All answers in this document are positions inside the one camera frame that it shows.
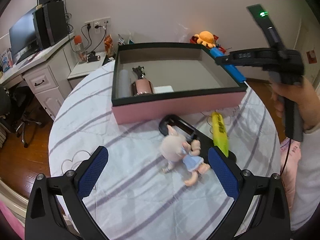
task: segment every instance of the red sticker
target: red sticker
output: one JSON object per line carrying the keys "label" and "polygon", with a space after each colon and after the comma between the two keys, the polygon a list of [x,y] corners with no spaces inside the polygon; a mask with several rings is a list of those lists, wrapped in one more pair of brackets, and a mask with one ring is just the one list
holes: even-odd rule
{"label": "red sticker", "polygon": [[317,57],[314,50],[307,51],[307,57],[309,64],[317,63]]}

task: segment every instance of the orange bottle cap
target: orange bottle cap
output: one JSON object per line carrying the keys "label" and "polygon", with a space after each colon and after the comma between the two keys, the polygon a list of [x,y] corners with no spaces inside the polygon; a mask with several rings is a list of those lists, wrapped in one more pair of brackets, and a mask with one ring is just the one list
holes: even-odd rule
{"label": "orange bottle cap", "polygon": [[79,44],[82,43],[82,38],[80,35],[75,36],[74,38],[75,44]]}

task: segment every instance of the blue dress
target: blue dress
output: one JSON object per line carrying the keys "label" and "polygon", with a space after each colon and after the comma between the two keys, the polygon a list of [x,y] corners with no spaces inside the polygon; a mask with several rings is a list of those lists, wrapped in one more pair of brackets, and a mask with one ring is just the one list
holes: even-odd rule
{"label": "blue dress", "polygon": [[181,148],[181,152],[185,155],[182,161],[190,172],[196,170],[204,162],[203,158],[193,156],[190,152],[187,153],[183,147]]}

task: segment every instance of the human arm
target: human arm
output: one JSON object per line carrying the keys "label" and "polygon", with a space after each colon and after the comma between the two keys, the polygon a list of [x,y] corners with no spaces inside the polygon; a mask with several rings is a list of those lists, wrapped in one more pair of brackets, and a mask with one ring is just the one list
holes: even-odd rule
{"label": "human arm", "polygon": [[281,117],[284,111],[284,105],[277,99],[281,95],[298,104],[304,121],[304,140],[290,214],[291,229],[297,230],[311,218],[320,202],[320,100],[307,79],[301,87],[283,84],[271,87],[276,114]]}

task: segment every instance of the speaker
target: speaker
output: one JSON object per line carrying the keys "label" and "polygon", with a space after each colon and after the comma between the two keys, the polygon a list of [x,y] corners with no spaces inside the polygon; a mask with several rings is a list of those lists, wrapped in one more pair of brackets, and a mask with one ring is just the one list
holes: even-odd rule
{"label": "speaker", "polygon": [[68,35],[64,3],[63,1],[46,3],[43,5],[43,12],[50,45],[53,46]]}
{"label": "speaker", "polygon": [[36,11],[34,11],[32,13],[32,18],[39,48],[42,50],[50,47],[49,36],[47,33],[47,28],[45,26],[43,8],[40,7]]}

